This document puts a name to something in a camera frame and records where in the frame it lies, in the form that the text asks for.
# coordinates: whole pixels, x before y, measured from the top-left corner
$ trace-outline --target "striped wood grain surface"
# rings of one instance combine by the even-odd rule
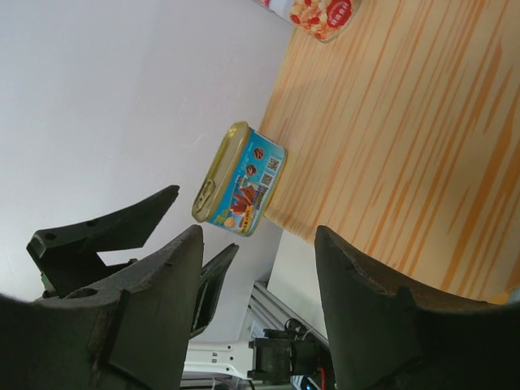
[[[296,31],[260,132],[288,149],[267,218],[325,224],[445,291],[520,283],[520,1],[364,0]]]

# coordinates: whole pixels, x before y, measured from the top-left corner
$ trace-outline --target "cable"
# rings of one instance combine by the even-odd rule
[[[327,390],[327,374],[325,373],[325,369],[323,367],[319,367],[319,372],[322,375],[322,384],[320,388],[321,390]]]

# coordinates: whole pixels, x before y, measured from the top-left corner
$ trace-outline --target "white wall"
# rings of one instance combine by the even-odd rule
[[[0,0],[0,292],[40,296],[34,231],[104,215],[165,187],[180,196],[143,250],[194,221],[190,207],[228,126],[262,120],[290,26],[250,0]],[[280,230],[204,226],[206,261],[241,249],[203,336],[240,330]]]

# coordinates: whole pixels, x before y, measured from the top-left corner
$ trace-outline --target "red logo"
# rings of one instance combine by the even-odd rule
[[[332,0],[327,8],[327,24],[332,28],[344,26],[352,16],[350,0]]]

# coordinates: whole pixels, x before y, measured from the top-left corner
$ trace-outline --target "tin can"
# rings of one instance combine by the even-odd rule
[[[192,216],[250,236],[278,183],[285,154],[246,122],[233,124],[195,198]]]
[[[339,35],[362,0],[256,0],[321,42]]]

